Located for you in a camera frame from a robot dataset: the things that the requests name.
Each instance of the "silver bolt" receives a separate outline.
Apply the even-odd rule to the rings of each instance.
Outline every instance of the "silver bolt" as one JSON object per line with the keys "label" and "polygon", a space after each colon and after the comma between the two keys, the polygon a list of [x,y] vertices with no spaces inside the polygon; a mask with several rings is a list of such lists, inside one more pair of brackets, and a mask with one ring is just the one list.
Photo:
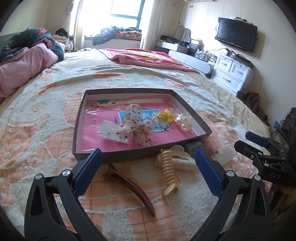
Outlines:
{"label": "silver bolt", "polygon": [[62,174],[63,176],[68,176],[70,173],[70,170],[64,170]]}
{"label": "silver bolt", "polygon": [[234,177],[234,172],[233,171],[227,171],[226,175],[229,177]]}
{"label": "silver bolt", "polygon": [[258,175],[256,175],[256,176],[255,176],[255,179],[256,179],[257,181],[260,181],[260,180],[261,180],[261,177],[258,176]]}
{"label": "silver bolt", "polygon": [[37,175],[35,176],[35,179],[36,179],[36,180],[39,180],[41,177],[42,177],[42,175],[39,173],[39,174],[37,174]]}

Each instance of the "bed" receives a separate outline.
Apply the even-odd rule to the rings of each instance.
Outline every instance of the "bed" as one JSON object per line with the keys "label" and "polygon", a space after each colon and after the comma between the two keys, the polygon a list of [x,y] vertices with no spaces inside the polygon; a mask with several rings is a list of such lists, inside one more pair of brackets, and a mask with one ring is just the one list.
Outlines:
{"label": "bed", "polygon": [[[100,51],[66,53],[64,61],[32,78],[0,105],[0,204],[21,234],[34,176],[58,175],[77,163],[72,154],[77,111],[84,91],[99,88],[173,89],[212,129],[210,137],[202,140],[210,150],[246,141],[246,131],[269,137],[267,127],[247,106],[198,73],[119,65]],[[156,218],[129,189],[104,179],[106,165],[79,198],[108,240],[189,240],[213,209],[217,198],[199,172],[177,170],[179,191],[163,198],[165,180],[154,166],[155,159],[116,163],[115,167],[147,193]],[[224,168],[242,177],[257,172],[240,154]],[[56,202],[67,228],[75,231],[58,196]],[[225,228],[238,205],[239,198]]]}

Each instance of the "brown fluffy blanket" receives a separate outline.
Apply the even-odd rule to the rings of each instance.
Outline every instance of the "brown fluffy blanket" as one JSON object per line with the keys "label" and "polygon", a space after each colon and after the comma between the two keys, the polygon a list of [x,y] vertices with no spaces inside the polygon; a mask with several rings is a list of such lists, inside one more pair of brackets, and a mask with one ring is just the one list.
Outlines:
{"label": "brown fluffy blanket", "polygon": [[260,108],[259,94],[252,91],[238,91],[237,98],[240,99],[250,110],[258,116],[258,118],[267,126],[270,126],[268,116],[264,113],[264,110]]}

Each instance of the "blue label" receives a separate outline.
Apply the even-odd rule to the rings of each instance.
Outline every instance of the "blue label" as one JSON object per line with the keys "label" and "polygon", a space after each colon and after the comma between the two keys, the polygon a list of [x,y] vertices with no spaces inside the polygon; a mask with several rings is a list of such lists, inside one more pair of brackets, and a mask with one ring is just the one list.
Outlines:
{"label": "blue label", "polygon": [[[159,113],[160,110],[142,110],[142,119],[143,121],[146,120],[148,117],[152,117],[154,115],[157,115],[157,113]],[[120,123],[122,123],[125,120],[126,117],[126,112],[125,111],[120,111],[119,112],[119,117],[120,117]],[[163,131],[164,129],[169,130],[170,126],[162,126],[159,125],[157,126],[154,131]]]}

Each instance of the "open box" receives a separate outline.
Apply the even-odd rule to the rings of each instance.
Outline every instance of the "open box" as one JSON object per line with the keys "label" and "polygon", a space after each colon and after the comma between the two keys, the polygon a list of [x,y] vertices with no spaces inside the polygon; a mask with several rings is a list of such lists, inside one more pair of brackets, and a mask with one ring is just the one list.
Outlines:
{"label": "open box", "polygon": [[[177,113],[191,116],[192,129],[182,131],[175,122],[167,127],[158,126],[151,132],[156,144],[142,147],[131,141],[128,144],[105,139],[98,135],[103,120],[121,124],[130,104],[139,104],[142,115],[155,115],[171,108]],[[94,148],[103,152],[103,163],[121,162],[155,156],[161,149],[196,141],[212,130],[204,120],[176,92],[167,89],[118,88],[86,90],[76,118],[73,155],[78,161],[85,160]]]}

